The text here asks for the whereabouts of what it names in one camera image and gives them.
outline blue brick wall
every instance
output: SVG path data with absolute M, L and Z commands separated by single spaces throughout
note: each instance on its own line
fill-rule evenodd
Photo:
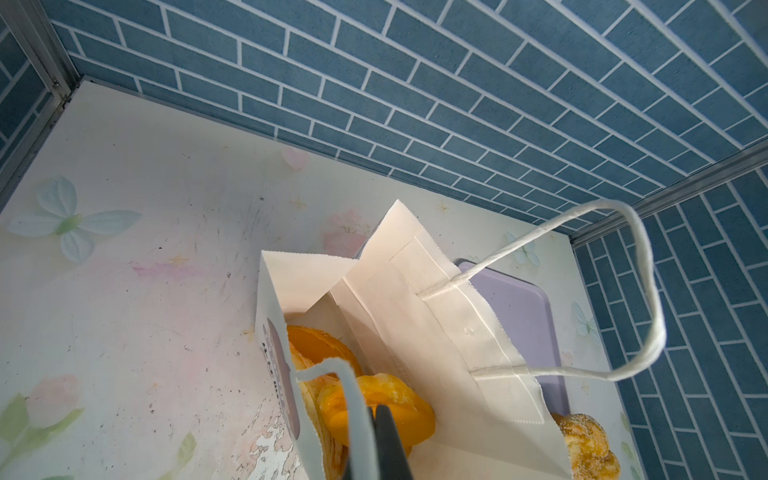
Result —
M 768 134 L 763 0 L 42 2 L 82 74 L 532 223 Z
M 768 475 L 768 167 L 643 220 L 667 348 L 619 382 L 648 478 Z M 611 365 L 641 347 L 650 315 L 624 229 L 576 249 Z
M 51 97 L 0 18 L 0 170 Z

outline bag handle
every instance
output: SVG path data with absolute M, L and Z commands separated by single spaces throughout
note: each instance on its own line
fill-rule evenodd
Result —
M 355 372 L 346 360 L 328 358 L 308 369 L 296 372 L 296 379 L 308 382 L 322 375 L 335 373 L 339 377 L 346 409 L 349 413 L 349 461 L 356 480 L 379 480 L 379 454 L 373 434 L 371 415 L 366 400 L 355 380 Z
M 659 355 L 661 355 L 661 352 L 664 350 L 664 345 L 667 342 L 667 326 L 664 323 L 664 311 L 661 309 L 659 291 L 657 290 L 656 283 L 654 282 L 654 254 L 650 249 L 650 240 L 648 239 L 648 234 L 645 231 L 645 226 L 643 225 L 640 216 L 637 215 L 637 212 L 635 212 L 632 207 L 624 202 L 617 200 L 593 200 L 591 202 L 587 202 L 586 204 L 577 205 L 564 214 L 558 215 L 557 217 L 542 223 L 506 247 L 502 247 L 501 249 L 492 253 L 486 257 L 485 260 L 466 270 L 464 273 L 460 273 L 459 275 L 454 276 L 444 283 L 432 286 L 424 290 L 419 294 L 419 297 L 422 300 L 427 300 L 435 295 L 439 295 L 440 293 L 448 291 L 455 286 L 467 283 L 469 279 L 471 279 L 481 270 L 491 265 L 496 260 L 504 257 L 505 255 L 514 252 L 518 248 L 521 248 L 526 243 L 532 242 L 548 231 L 559 227 L 569 220 L 573 220 L 574 218 L 580 217 L 587 212 L 601 208 L 607 208 L 619 212 L 624 216 L 624 218 L 627 219 L 627 222 L 629 223 L 629 226 L 632 230 L 632 236 L 634 237 L 634 242 L 636 244 L 635 250 L 637 252 L 637 270 L 640 274 L 640 279 L 643 283 L 643 289 L 645 290 L 646 297 L 648 298 L 648 302 L 650 304 L 651 324 L 650 329 L 648 330 L 648 337 L 645 339 L 643 348 L 629 363 L 609 372 L 595 372 L 592 370 L 563 366 L 538 368 L 531 368 L 526 365 L 495 366 L 473 371 L 472 376 L 475 379 L 493 379 L 529 374 L 533 376 L 577 376 L 589 379 L 601 379 L 616 382 L 618 380 L 628 379 L 629 377 L 642 372 L 659 358 Z

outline purple tray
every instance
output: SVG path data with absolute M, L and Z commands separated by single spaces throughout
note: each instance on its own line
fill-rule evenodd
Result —
M 460 260 L 457 265 L 464 272 L 475 264 Z M 560 366 L 552 310 L 544 290 L 488 268 L 472 277 L 472 285 L 496 313 L 502 328 L 528 365 Z M 569 414 L 571 409 L 563 377 L 540 376 L 537 380 L 549 411 Z

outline scratched surface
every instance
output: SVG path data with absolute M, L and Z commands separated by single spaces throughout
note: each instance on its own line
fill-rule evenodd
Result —
M 305 478 L 254 338 L 260 251 L 350 257 L 396 199 L 452 259 L 531 228 L 84 84 L 0 214 L 0 479 Z M 547 292 L 564 362 L 606 369 L 568 239 L 528 251 L 495 268 Z M 567 386 L 632 478 L 615 387 Z

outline white paper bag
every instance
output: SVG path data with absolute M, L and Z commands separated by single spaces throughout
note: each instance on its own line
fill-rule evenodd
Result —
M 653 318 L 649 339 L 632 362 L 613 372 L 531 370 L 468 279 L 565 221 L 597 208 L 614 208 L 630 221 Z M 340 338 L 356 354 L 366 374 L 397 376 L 432 406 L 435 434 L 416 445 L 409 458 L 418 480 L 572 478 L 563 436 L 549 415 L 535 376 L 618 380 L 655 361 L 664 347 L 666 331 L 652 265 L 650 242 L 639 217 L 629 206 L 612 200 L 575 207 L 465 273 L 440 251 L 399 201 L 358 260 L 262 252 L 256 331 L 263 335 L 283 414 L 308 476 L 324 478 L 323 456 L 303 407 L 300 379 L 342 370 L 339 377 L 350 414 L 350 455 L 356 478 L 378 478 L 375 446 L 362 395 L 348 364 L 326 360 L 297 375 L 289 353 L 286 318 L 289 323 L 320 328 Z

